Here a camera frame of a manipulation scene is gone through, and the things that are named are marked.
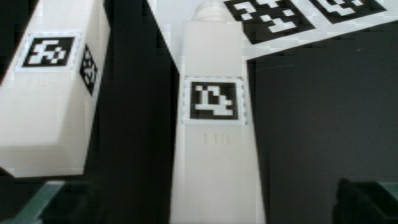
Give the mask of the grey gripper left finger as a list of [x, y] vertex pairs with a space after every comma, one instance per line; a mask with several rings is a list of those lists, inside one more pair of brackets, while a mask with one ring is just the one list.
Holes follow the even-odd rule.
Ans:
[[0, 224], [89, 224], [89, 184], [48, 181], [16, 216]]

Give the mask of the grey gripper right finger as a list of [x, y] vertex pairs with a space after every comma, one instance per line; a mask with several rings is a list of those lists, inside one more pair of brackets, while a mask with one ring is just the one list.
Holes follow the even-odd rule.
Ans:
[[398, 224], [398, 182], [339, 180], [332, 224]]

